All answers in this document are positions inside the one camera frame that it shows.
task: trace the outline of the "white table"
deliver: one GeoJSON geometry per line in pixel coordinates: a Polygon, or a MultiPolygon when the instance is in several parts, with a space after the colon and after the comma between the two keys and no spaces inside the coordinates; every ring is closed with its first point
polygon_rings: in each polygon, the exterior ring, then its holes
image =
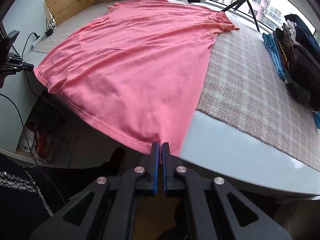
{"type": "Polygon", "coordinates": [[[320,172],[200,111],[193,116],[180,157],[244,182],[320,195],[320,172]]]}

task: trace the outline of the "triangular cutout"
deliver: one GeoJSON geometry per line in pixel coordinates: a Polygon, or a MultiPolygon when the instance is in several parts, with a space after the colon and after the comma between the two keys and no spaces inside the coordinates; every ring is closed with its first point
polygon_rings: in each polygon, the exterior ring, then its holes
{"type": "Polygon", "coordinates": [[[259,216],[256,213],[254,213],[250,208],[248,208],[235,195],[233,195],[232,193],[228,193],[227,198],[241,227],[245,227],[255,221],[258,221],[259,216]]]}
{"type": "Polygon", "coordinates": [[[93,197],[94,192],[87,193],[76,205],[63,215],[63,219],[76,226],[81,225],[93,197]]]}

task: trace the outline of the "person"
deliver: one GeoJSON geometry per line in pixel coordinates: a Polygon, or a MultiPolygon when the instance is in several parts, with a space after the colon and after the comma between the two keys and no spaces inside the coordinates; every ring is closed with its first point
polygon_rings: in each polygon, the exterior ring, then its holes
{"type": "Polygon", "coordinates": [[[118,174],[124,154],[117,148],[109,162],[87,169],[23,168],[0,154],[0,239],[29,239],[34,229],[95,179],[118,174]]]}

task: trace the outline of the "pink t-shirt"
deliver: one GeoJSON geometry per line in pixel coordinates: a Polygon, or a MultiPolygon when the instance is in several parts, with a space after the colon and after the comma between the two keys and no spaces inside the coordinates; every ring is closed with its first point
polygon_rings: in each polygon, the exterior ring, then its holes
{"type": "Polygon", "coordinates": [[[142,153],[179,155],[210,47],[235,26],[224,12],[167,0],[115,3],[71,34],[34,71],[92,127],[142,153]]]}

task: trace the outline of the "beige rug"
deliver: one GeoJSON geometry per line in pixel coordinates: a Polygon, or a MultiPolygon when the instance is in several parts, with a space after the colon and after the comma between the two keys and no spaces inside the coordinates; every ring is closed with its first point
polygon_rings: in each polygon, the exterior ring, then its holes
{"type": "Polygon", "coordinates": [[[197,108],[320,171],[311,111],[290,96],[262,35],[230,20],[241,29],[218,35],[197,108]]]}

